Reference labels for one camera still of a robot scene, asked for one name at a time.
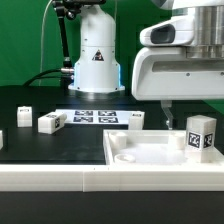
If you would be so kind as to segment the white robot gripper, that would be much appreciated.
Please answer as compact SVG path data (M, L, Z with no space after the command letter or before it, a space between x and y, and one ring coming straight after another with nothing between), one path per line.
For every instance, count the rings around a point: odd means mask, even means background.
M224 60L188 59L182 47L144 47L134 61L131 90L139 101L162 100L172 130L171 100L224 99Z

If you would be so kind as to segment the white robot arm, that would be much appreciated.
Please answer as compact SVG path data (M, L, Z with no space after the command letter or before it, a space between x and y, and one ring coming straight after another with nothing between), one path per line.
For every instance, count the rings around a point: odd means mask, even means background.
M172 17L140 32L132 95L159 100L173 126L174 100L224 98L224 0L151 0ZM122 91L115 22L98 5L82 8L81 51L69 90L89 99Z

